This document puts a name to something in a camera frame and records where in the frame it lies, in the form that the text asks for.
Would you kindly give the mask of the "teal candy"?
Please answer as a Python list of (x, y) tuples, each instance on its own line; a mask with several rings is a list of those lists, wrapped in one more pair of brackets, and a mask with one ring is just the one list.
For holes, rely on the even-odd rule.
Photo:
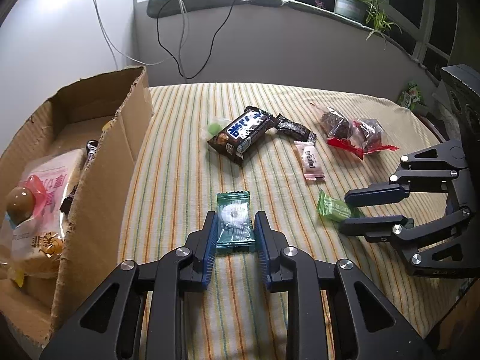
[(256, 236), (250, 214), (249, 191), (216, 194), (218, 213), (218, 240), (220, 254), (255, 252)]

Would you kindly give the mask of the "light green candy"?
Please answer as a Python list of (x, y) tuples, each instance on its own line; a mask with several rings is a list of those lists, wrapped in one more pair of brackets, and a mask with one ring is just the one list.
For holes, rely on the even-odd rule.
[(337, 223), (345, 219), (364, 217), (359, 208), (351, 207), (344, 201), (330, 197), (323, 189), (320, 190), (316, 211), (320, 217), (331, 219)]

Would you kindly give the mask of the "red dark plum packet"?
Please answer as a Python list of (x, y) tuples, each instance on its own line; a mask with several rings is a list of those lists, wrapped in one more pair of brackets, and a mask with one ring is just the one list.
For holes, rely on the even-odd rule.
[(330, 106), (317, 105), (315, 102), (310, 102), (310, 105), (316, 112), (318, 124), (326, 134), (327, 144), (362, 159), (364, 157), (364, 140), (360, 137), (353, 122)]

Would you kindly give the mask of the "black snack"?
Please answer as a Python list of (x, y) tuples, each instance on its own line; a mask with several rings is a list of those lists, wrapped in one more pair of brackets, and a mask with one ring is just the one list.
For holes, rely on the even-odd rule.
[(308, 127), (302, 124), (296, 123), (287, 117), (279, 114), (276, 118), (276, 129), (279, 133), (282, 133), (295, 141), (312, 142), (315, 144), (317, 141), (317, 135), (311, 131)]

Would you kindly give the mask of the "brown snickers bar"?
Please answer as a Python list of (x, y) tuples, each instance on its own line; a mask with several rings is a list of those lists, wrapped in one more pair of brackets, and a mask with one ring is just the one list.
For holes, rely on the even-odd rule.
[(272, 114), (255, 106), (247, 106), (238, 118), (223, 127), (208, 144), (219, 154), (241, 165), (247, 150), (277, 125), (278, 120)]

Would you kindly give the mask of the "green jelly candy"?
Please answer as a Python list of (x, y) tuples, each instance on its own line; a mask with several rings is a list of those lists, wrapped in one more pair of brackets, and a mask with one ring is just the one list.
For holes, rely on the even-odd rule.
[(207, 123), (201, 130), (201, 137), (205, 141), (210, 140), (213, 136), (217, 135), (223, 128), (231, 123), (230, 119), (225, 118), (213, 118)]

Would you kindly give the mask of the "pink white wrapped candy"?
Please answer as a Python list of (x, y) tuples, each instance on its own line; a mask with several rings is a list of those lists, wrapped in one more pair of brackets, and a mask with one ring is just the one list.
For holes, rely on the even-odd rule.
[(294, 141), (294, 145), (305, 180), (324, 180), (325, 173), (320, 166), (315, 144), (311, 141)]

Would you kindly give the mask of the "green snack bag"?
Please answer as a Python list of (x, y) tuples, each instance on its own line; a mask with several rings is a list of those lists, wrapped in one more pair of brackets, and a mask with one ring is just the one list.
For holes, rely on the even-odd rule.
[(420, 91), (419, 85), (410, 80), (406, 87), (400, 92), (396, 102), (401, 107), (414, 111), (419, 106), (425, 105), (425, 99)]

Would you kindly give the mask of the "cardboard box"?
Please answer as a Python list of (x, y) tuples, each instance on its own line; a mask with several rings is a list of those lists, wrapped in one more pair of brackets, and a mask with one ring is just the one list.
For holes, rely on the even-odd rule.
[(1, 282), (1, 316), (31, 357), (116, 266), (128, 188), (152, 114), (144, 67), (92, 76), (45, 100), (1, 156), (7, 194), (30, 162), (98, 141), (67, 217), (58, 276), (29, 279), (23, 289)]

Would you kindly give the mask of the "pink white bread package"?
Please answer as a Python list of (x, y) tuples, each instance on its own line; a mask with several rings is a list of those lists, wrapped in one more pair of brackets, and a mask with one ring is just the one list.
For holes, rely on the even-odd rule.
[(6, 212), (1, 222), (1, 258), (14, 281), (22, 276), (57, 276), (68, 229), (68, 215), (61, 206), (77, 186), (85, 159), (81, 149), (38, 158), (26, 165), (12, 188), (26, 187), (36, 200), (26, 221), (16, 226)]

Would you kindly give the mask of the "packaged braised egg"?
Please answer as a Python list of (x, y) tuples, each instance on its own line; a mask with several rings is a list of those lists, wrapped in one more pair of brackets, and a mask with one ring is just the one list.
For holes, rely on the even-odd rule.
[(30, 189), (17, 186), (7, 195), (6, 212), (14, 225), (19, 225), (32, 216), (35, 197)]

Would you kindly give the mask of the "potted spider plant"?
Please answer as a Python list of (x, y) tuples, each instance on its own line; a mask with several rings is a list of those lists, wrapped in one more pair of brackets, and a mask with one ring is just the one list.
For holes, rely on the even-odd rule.
[(402, 33), (401, 27), (381, 8), (380, 0), (334, 0), (334, 13), (368, 27), (366, 41), (379, 36), (386, 43), (394, 27)]

